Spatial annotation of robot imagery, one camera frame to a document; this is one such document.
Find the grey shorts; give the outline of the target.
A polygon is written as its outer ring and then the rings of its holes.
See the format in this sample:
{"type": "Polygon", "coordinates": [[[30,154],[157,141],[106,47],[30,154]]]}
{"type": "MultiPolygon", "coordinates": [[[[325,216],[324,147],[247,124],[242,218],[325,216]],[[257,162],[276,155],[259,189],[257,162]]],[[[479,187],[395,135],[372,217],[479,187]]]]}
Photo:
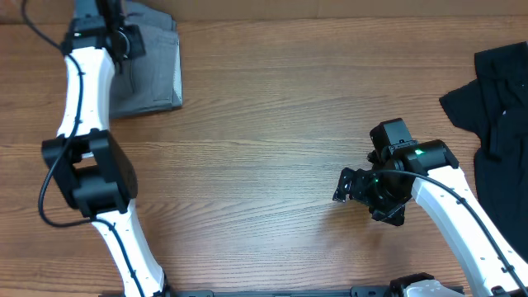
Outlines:
{"type": "Polygon", "coordinates": [[[136,25],[146,54],[123,62],[111,85],[110,118],[171,111],[182,106],[182,70],[177,23],[139,2],[125,4],[127,25],[136,25]]]}

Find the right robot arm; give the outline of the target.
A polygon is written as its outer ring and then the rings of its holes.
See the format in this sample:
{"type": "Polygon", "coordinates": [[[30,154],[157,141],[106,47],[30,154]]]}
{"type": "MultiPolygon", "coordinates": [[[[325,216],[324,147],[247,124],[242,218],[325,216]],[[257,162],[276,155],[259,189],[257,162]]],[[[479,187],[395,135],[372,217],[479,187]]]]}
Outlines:
{"type": "Polygon", "coordinates": [[[400,140],[377,146],[367,158],[369,171],[342,170],[334,201],[358,201],[372,219],[400,226],[406,204],[415,200],[441,232],[473,295],[527,294],[527,263],[482,209],[444,142],[400,140]]]}

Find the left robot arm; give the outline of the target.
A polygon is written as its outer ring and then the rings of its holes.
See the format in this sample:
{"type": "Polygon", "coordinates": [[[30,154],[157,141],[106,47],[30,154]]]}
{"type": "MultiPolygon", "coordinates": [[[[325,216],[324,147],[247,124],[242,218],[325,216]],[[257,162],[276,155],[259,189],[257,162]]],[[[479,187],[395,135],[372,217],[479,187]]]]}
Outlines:
{"type": "Polygon", "coordinates": [[[44,210],[54,181],[68,206],[101,235],[123,282],[124,296],[169,296],[170,286],[153,256],[137,214],[138,180],[131,161],[110,132],[111,84],[126,60],[144,55],[139,28],[125,24],[120,1],[77,1],[59,46],[67,67],[64,117],[55,138],[45,140],[49,168],[38,198],[44,210]]]}

